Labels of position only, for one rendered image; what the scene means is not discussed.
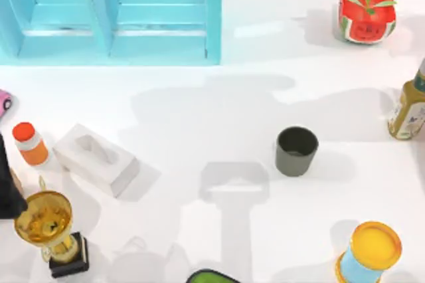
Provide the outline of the gold trophy on black base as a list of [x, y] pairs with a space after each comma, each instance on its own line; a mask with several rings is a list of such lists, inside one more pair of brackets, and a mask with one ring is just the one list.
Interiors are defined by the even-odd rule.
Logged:
[[48, 190], [42, 177], [39, 186], [39, 192], [26, 198], [27, 210], [14, 220], [15, 232], [41, 249], [53, 278], [87, 271], [88, 244], [80, 232], [72, 232], [70, 201], [62, 193]]

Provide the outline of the watermelon plant pot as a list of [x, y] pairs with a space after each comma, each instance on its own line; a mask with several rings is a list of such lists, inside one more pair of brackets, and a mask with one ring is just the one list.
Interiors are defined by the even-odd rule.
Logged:
[[347, 41], [373, 45], [395, 29], [395, 0], [339, 0], [338, 24]]

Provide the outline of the dark grey cup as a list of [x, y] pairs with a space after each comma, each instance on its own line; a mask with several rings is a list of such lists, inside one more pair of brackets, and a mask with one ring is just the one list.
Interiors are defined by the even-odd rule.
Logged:
[[301, 126], [282, 130], [276, 139], [276, 169], [288, 177], [304, 175], [319, 147], [316, 135]]

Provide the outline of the orange bottle with red cap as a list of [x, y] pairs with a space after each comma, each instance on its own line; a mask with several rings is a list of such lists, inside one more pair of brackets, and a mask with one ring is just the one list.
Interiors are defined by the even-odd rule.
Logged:
[[38, 166], [48, 159], [48, 149], [31, 123], [18, 123], [12, 129], [12, 135], [19, 152], [29, 165]]

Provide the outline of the olive green bottle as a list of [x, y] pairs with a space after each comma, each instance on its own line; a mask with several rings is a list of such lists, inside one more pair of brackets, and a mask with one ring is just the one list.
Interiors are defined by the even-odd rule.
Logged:
[[388, 131], [397, 140], [411, 140], [425, 123], [425, 58], [415, 77], [405, 82], [398, 102], [387, 121]]

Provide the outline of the white tissue box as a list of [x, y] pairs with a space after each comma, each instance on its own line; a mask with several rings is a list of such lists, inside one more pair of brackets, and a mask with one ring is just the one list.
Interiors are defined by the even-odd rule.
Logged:
[[62, 166], [112, 197], [118, 197], [139, 173], [135, 155], [82, 124], [58, 140], [53, 152]]

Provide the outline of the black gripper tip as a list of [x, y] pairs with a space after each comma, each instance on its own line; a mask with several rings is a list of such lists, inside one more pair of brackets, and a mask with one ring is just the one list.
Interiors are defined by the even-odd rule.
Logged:
[[16, 219], [28, 208], [13, 181], [3, 136], [0, 133], [0, 220]]

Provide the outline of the green and black object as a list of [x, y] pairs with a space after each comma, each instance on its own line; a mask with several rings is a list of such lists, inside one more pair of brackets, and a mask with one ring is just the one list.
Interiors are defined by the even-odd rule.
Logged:
[[200, 269], [193, 272], [185, 283], [240, 283], [238, 280], [212, 269]]

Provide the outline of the light blue rack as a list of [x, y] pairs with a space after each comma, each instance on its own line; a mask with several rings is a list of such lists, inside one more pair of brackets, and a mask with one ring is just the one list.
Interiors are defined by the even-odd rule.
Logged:
[[220, 62], [222, 0], [0, 0], [0, 65]]

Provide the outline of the yellow and blue can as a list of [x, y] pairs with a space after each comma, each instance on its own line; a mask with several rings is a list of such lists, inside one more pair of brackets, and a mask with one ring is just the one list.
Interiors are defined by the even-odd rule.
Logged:
[[383, 273], [394, 266], [402, 254], [398, 234], [378, 221], [359, 224], [349, 245], [335, 263], [338, 283], [381, 283]]

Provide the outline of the pink and white object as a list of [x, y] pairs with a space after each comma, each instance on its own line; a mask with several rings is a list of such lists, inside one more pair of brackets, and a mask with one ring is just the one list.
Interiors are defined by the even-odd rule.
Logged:
[[0, 89], [0, 118], [2, 118], [13, 105], [13, 95]]

